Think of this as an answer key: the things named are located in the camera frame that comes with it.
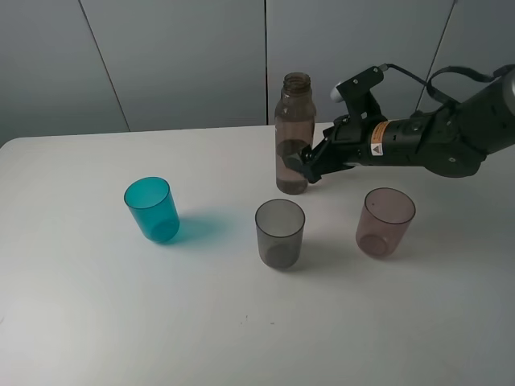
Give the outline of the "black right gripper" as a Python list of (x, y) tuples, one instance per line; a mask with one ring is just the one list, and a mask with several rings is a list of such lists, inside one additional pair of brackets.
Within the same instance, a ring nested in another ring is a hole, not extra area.
[(309, 183), (355, 166), (420, 166), (418, 151), (430, 125), (428, 114), (395, 120), (375, 116), (360, 121), (342, 116), (323, 131), (324, 140), (315, 147), (300, 139), (285, 140), (283, 162), (302, 171)]

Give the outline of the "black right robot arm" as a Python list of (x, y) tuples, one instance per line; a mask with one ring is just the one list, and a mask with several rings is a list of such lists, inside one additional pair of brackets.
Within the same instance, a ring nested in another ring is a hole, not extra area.
[(354, 166), (420, 166), (447, 178), (474, 175), (489, 156), (514, 143), (514, 66), (491, 75), (449, 66), (439, 74), (455, 73), (486, 86), (464, 102), (439, 91), (431, 80), (422, 85), (439, 102), (434, 112), (415, 111), (410, 117), (387, 119), (371, 90), (391, 66), (372, 66), (332, 90), (347, 114), (334, 120), (315, 147), (296, 146), (283, 155), (286, 167), (309, 183), (323, 175)]

